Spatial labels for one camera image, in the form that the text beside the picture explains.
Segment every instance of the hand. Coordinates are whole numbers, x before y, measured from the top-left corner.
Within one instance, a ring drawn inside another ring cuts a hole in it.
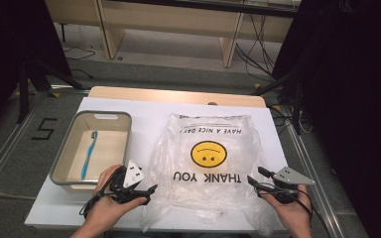
[[[308,192],[304,184],[299,184],[298,190]],[[260,194],[274,207],[280,217],[281,223],[290,231],[294,238],[312,237],[309,215],[298,203],[294,201],[282,204],[273,195],[265,191],[261,191]],[[312,209],[311,202],[305,194],[299,192],[298,199],[308,209]]]
[[[104,184],[109,180],[110,176],[119,167],[119,165],[112,166],[101,173],[93,195],[96,195],[97,192],[102,189]],[[103,196],[94,203],[82,226],[79,227],[71,237],[96,237],[112,228],[113,225],[116,224],[120,217],[122,217],[126,212],[140,206],[146,201],[147,198],[138,197],[127,203],[119,204],[110,196]]]

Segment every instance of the toothbrush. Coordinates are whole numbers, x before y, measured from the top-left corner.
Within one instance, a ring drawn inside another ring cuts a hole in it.
[[[88,147],[88,151],[86,152],[86,159],[85,159],[84,165],[82,166],[82,171],[81,171],[82,179],[85,179],[86,170],[88,169],[89,158],[91,157],[91,153],[92,153],[92,150],[94,149],[95,141],[97,140],[97,131],[93,131],[91,133],[91,138],[92,138],[92,143]]]

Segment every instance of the plastic container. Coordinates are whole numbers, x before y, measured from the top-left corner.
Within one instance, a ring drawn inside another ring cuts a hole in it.
[[[74,189],[93,189],[105,169],[124,164],[131,126],[132,117],[126,112],[77,113],[52,166],[51,181]],[[96,140],[82,178],[81,171],[93,142],[93,132],[96,132]]]

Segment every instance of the yellow smiley face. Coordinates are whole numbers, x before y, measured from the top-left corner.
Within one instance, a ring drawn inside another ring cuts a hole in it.
[[[214,168],[221,165],[227,158],[227,150],[213,141],[199,142],[190,150],[191,159],[204,168]]]

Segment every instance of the clear plastic bag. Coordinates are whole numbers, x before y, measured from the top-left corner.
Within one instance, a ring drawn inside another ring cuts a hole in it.
[[[144,208],[143,230],[178,206],[211,224],[227,211],[241,211],[259,234],[269,235],[281,224],[247,182],[247,176],[258,177],[264,161],[251,116],[172,114],[146,178],[158,188]]]

